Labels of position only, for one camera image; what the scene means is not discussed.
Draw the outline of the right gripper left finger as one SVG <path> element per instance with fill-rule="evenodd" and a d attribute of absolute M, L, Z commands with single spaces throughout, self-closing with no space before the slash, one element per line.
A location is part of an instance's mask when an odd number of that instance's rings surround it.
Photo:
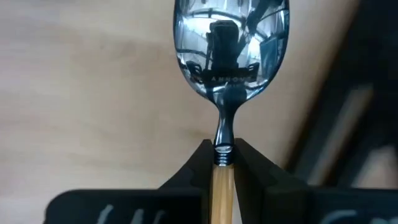
<path fill-rule="evenodd" d="M 213 145 L 206 139 L 157 189 L 75 189 L 53 198 L 43 224 L 210 224 Z"/>

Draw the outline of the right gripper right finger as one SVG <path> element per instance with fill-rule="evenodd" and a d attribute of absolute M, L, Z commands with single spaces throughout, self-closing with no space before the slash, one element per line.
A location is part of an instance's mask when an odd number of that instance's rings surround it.
<path fill-rule="evenodd" d="M 234 178 L 243 224 L 398 224 L 398 190 L 311 186 L 241 138 Z"/>

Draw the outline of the spoon with orange handle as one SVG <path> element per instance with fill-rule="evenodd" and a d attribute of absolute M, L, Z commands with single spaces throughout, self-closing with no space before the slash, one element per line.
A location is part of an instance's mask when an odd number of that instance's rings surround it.
<path fill-rule="evenodd" d="M 234 117 L 279 71 L 289 38 L 289 9 L 289 0 L 174 0 L 178 65 L 219 114 L 210 224 L 232 224 Z"/>

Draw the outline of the black metal table frame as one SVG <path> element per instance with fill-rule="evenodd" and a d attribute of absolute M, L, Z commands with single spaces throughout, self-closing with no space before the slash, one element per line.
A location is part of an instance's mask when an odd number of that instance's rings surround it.
<path fill-rule="evenodd" d="M 349 92 L 374 94 L 338 154 L 325 186 L 350 186 L 371 151 L 392 145 L 398 161 L 398 0 L 359 0 L 328 75 L 315 98 L 286 170 L 308 182 Z"/>

